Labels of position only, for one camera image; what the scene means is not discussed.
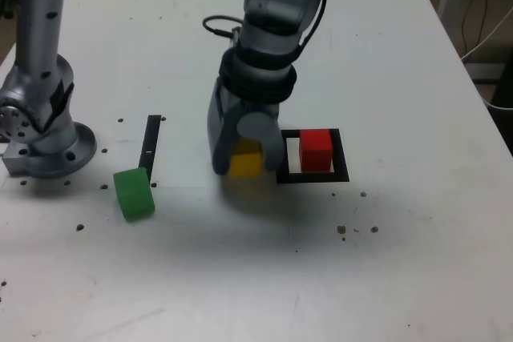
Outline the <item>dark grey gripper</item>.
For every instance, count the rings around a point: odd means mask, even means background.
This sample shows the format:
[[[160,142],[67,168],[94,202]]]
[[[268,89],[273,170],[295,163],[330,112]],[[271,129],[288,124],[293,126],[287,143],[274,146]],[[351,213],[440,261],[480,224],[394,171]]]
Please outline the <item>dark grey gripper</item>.
[[[244,108],[256,112],[242,117]],[[275,120],[279,117],[279,112],[279,104],[254,103],[234,95],[218,76],[207,117],[208,142],[214,172],[218,175],[228,173],[232,146],[239,136],[257,141],[263,151],[265,169],[277,170],[284,159],[284,140]]]

